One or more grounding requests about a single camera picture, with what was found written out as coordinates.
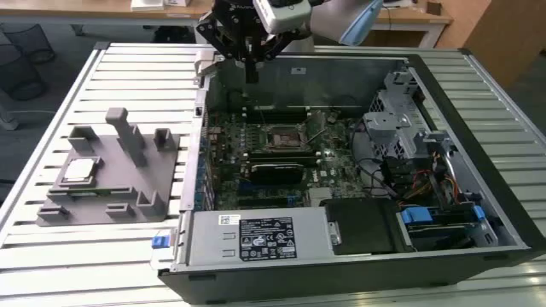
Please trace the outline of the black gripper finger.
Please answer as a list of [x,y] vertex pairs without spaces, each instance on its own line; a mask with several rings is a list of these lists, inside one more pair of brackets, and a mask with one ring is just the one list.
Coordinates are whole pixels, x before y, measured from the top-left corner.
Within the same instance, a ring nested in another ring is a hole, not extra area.
[[263,33],[252,36],[252,83],[259,81],[257,64],[275,59],[290,42],[300,39],[300,30],[294,29],[265,39]]
[[196,30],[205,41],[213,46],[227,59],[233,59],[244,69],[245,83],[252,83],[252,58],[247,46],[247,39],[232,40],[227,37],[223,26],[208,12],[199,20]]

